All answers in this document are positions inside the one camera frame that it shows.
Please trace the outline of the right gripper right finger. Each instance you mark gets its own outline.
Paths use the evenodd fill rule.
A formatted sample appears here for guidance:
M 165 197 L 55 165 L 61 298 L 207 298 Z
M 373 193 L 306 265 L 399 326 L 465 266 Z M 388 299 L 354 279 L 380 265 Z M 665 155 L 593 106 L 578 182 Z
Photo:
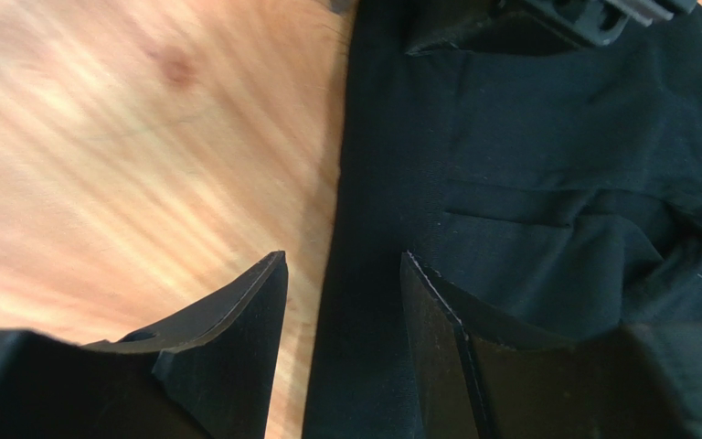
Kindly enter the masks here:
M 404 253 L 400 285 L 430 438 L 702 438 L 702 322 L 573 341 Z

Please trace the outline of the black t-shirt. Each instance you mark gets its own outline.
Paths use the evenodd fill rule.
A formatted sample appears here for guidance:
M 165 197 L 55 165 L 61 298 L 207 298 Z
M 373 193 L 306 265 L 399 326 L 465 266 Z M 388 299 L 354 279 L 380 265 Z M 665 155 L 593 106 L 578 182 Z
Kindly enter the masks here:
M 702 7 L 607 48 L 412 57 L 363 1 L 303 436 L 420 438 L 399 265 L 586 338 L 702 320 Z

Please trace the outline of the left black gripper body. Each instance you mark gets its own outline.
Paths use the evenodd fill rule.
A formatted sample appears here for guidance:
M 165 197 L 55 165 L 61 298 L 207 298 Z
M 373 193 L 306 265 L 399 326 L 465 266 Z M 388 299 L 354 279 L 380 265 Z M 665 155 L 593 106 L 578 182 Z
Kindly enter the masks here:
M 406 52 L 440 49 L 547 56 L 604 48 L 625 30 L 690 14 L 696 1 L 418 1 Z

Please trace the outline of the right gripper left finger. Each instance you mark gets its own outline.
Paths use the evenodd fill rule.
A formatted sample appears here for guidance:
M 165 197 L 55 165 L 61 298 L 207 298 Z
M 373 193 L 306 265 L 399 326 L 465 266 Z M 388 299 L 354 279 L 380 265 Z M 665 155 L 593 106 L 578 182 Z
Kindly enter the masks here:
M 0 438 L 261 438 L 288 287 L 283 252 L 119 341 L 0 330 Z

